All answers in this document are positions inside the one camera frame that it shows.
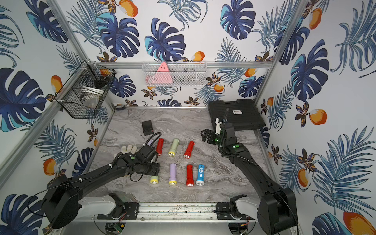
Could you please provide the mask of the green flashlight back row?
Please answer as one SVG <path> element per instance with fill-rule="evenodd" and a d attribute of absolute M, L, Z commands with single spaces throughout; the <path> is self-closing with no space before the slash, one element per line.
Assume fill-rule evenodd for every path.
<path fill-rule="evenodd" d="M 177 151 L 177 148 L 178 148 L 178 145 L 179 145 L 179 139 L 174 139 L 172 141 L 172 144 L 171 144 L 171 147 L 170 147 L 170 150 L 168 152 L 168 155 L 171 156 L 171 157 L 174 157 L 176 155 L 176 151 Z"/>

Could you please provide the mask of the purple flashlight front row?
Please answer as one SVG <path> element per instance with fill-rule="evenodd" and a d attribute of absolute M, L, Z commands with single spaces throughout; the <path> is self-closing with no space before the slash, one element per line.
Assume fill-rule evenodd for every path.
<path fill-rule="evenodd" d="M 171 163 L 169 166 L 169 185 L 176 185 L 176 163 Z"/>

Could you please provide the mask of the red flashlight front row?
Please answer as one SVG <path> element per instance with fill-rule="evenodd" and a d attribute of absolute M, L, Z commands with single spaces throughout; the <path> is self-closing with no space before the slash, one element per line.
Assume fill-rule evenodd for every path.
<path fill-rule="evenodd" d="M 194 186 L 194 179 L 193 179 L 193 166 L 191 164 L 187 165 L 187 179 L 186 185 L 188 187 Z"/>

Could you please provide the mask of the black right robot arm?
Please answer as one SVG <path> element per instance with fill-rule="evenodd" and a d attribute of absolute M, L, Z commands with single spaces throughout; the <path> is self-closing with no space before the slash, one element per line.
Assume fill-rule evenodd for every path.
<path fill-rule="evenodd" d="M 219 209 L 222 217 L 255 219 L 267 235 L 298 226 L 296 197 L 290 188 L 282 188 L 253 159 L 248 148 L 239 143 L 231 123 L 220 124 L 220 131 L 205 129 L 201 139 L 218 147 L 222 157 L 230 160 L 248 179 L 259 197 L 259 203 L 245 194 L 232 197 L 228 209 Z"/>

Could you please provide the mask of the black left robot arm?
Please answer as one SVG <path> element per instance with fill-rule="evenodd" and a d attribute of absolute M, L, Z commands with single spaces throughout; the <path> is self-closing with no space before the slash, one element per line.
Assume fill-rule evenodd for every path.
<path fill-rule="evenodd" d="M 134 173 L 157 176 L 160 164 L 151 162 L 158 153 L 145 145 L 136 153 L 118 153 L 114 160 L 96 170 L 68 178 L 58 177 L 47 189 L 42 200 L 42 212 L 53 229 L 60 229 L 71 223 L 83 207 L 79 200 L 101 186 L 118 178 Z"/>

